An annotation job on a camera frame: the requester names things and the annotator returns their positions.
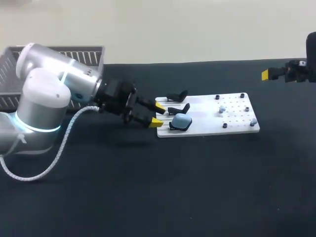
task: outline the black tablecloth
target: black tablecloth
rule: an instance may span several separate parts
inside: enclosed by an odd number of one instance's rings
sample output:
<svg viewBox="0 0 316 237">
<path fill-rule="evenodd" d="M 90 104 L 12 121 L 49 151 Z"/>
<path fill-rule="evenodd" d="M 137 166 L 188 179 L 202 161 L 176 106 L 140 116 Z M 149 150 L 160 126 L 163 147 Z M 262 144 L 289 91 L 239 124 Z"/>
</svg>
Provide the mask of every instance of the black tablecloth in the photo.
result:
<svg viewBox="0 0 316 237">
<path fill-rule="evenodd" d="M 0 236 L 315 236 L 316 85 L 261 81 L 286 61 L 106 66 L 150 98 L 247 92 L 261 131 L 159 139 L 113 115 L 83 115 L 43 180 L 0 172 Z M 9 168 L 48 167 L 70 117 L 49 153 L 11 156 Z"/>
</svg>

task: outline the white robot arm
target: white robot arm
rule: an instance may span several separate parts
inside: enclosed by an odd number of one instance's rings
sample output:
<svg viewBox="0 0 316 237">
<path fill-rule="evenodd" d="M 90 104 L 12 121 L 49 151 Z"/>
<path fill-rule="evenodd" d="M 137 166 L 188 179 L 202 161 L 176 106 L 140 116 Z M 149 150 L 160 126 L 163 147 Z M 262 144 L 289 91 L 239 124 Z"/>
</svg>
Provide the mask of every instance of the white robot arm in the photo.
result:
<svg viewBox="0 0 316 237">
<path fill-rule="evenodd" d="M 14 113 L 0 113 L 0 162 L 8 175 L 21 181 L 33 181 L 47 174 L 59 159 L 75 119 L 86 110 L 109 112 L 145 127 L 161 126 L 148 116 L 133 114 L 136 103 L 163 114 L 165 109 L 139 97 L 134 84 L 117 79 L 105 80 L 100 72 L 39 44 L 31 43 L 22 50 L 16 74 L 24 80 L 19 106 Z M 54 144 L 70 99 L 87 106 L 73 117 L 61 148 L 52 165 L 42 174 L 22 178 L 12 174 L 3 157 L 9 154 L 41 154 Z"/>
</svg>

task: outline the white coiled cable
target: white coiled cable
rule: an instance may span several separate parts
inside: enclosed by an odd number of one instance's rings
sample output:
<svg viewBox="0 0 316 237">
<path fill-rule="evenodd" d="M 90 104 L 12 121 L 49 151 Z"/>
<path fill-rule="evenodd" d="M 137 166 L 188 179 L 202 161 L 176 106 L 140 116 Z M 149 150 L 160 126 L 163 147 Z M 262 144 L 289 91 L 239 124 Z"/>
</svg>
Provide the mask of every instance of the white coiled cable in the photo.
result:
<svg viewBox="0 0 316 237">
<path fill-rule="evenodd" d="M 65 136 L 64 136 L 64 139 L 59 147 L 59 150 L 58 150 L 58 153 L 54 159 L 54 161 L 52 162 L 52 164 L 44 171 L 42 172 L 41 174 L 37 175 L 37 176 L 34 176 L 34 177 L 29 177 L 29 178 L 23 178 L 23 177 L 20 177 L 20 176 L 17 176 L 15 174 L 13 174 L 5 165 L 5 162 L 4 162 L 4 159 L 3 159 L 3 156 L 0 156 L 0 162 L 1 162 L 1 165 L 4 169 L 4 171 L 7 173 L 7 175 L 9 175 L 10 177 L 12 177 L 13 179 L 16 179 L 16 180 L 19 180 L 19 181 L 25 181 L 25 182 L 30 182 L 30 181 L 34 181 L 34 180 L 37 180 L 37 179 L 40 179 L 42 177 L 44 177 L 46 174 L 48 174 L 52 169 L 53 167 L 56 165 L 56 163 L 58 162 L 62 152 L 63 152 L 63 149 L 66 145 L 66 142 L 67 142 L 67 139 L 68 139 L 68 136 L 69 136 L 69 133 L 73 127 L 73 124 L 74 122 L 76 121 L 76 119 L 78 118 L 79 115 L 81 115 L 83 112 L 85 111 L 88 111 L 88 110 L 93 110 L 93 111 L 96 111 L 98 112 L 99 111 L 99 107 L 97 106 L 86 106 L 84 108 L 82 108 L 81 110 L 79 110 L 74 116 L 73 118 L 70 120 L 69 122 L 69 125 L 67 127 L 67 130 L 65 132 Z"/>
</svg>

